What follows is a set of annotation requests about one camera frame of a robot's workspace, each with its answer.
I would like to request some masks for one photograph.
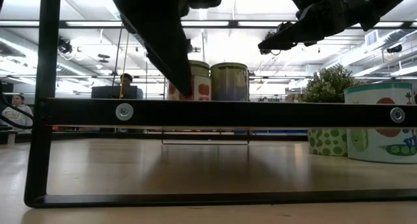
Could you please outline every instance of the green polka dot container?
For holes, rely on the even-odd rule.
[[[414,105],[410,83],[375,83],[345,90],[347,104]],[[349,158],[383,163],[417,163],[417,130],[348,129]]]
[[[346,130],[310,129],[308,131],[309,150],[323,156],[347,156]]]

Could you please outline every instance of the potted plant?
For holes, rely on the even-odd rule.
[[[303,101],[309,103],[345,103],[344,90],[359,84],[352,72],[342,66],[323,68],[308,81]],[[343,129],[309,129],[312,154],[347,156],[347,136]]]

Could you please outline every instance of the ceiling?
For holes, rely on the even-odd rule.
[[[5,0],[0,20],[38,20],[39,6],[40,0]],[[406,0],[385,15],[382,21],[417,20],[416,6],[417,0]],[[222,0],[217,8],[191,9],[183,20],[295,20],[296,11],[291,0]],[[115,12],[111,0],[61,0],[61,20],[117,20]],[[7,31],[38,44],[38,29],[12,28]],[[261,55],[257,49],[270,29],[184,31],[187,38],[192,39],[194,47],[202,48],[203,37],[206,38],[204,54],[191,53],[190,59],[205,59],[210,65],[225,61],[244,63],[251,71],[263,76],[299,76],[306,72],[307,67],[323,66],[364,43],[364,36],[368,33],[361,29],[347,29],[314,46],[298,45],[275,56]],[[124,29],[61,29],[59,35],[70,40],[74,47],[74,52],[64,57],[74,66],[81,66],[98,75],[109,75],[117,63],[118,73],[124,69],[134,76],[160,74],[147,62],[145,50],[139,42]],[[100,63],[98,54],[109,55],[109,62]],[[355,64],[366,69],[379,64],[381,59],[381,53],[375,53],[371,59],[367,56]]]

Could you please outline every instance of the can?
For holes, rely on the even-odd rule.
[[[189,98],[185,98],[178,89],[169,81],[168,82],[168,100],[211,100],[211,80],[210,66],[203,61],[190,61],[191,66],[191,83],[193,94]]]
[[[346,104],[415,104],[410,83],[374,83],[345,89]],[[348,157],[383,163],[417,163],[415,129],[348,129]]]
[[[248,67],[240,63],[220,63],[211,67],[212,100],[249,101]]]

